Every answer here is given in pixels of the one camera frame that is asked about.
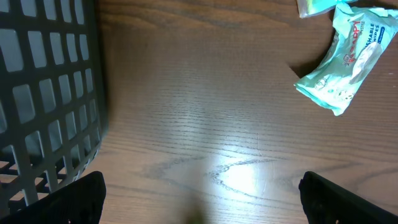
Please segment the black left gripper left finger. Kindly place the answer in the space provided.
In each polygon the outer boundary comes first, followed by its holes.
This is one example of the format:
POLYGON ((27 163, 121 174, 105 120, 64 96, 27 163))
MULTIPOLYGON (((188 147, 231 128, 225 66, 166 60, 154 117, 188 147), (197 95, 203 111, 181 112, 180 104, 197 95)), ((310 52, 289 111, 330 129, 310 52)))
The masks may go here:
POLYGON ((1 224, 98 224, 105 197, 103 174, 94 171, 1 219, 1 224))

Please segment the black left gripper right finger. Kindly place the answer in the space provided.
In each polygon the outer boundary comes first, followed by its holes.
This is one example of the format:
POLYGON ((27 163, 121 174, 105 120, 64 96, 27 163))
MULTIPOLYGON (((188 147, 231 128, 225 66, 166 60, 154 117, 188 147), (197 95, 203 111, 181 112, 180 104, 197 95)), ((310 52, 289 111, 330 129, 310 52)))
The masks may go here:
POLYGON ((312 171, 304 174, 298 189, 309 224, 397 224, 397 215, 312 171))

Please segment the teal white tissue packet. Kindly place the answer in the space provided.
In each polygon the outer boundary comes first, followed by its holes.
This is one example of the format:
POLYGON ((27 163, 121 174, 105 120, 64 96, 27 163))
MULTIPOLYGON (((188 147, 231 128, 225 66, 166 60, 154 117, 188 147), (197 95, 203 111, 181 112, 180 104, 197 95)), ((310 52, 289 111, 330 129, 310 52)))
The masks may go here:
POLYGON ((294 84, 296 90, 339 116, 397 34, 397 10, 336 5, 335 36, 313 72, 294 84))

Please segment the grey plastic mesh basket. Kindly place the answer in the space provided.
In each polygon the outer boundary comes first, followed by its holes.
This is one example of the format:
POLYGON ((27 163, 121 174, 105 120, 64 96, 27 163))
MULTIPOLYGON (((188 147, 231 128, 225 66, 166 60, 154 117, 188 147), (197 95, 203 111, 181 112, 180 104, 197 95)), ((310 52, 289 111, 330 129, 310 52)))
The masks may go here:
POLYGON ((1 1, 1 216, 78 180, 108 128, 95 2, 1 1))

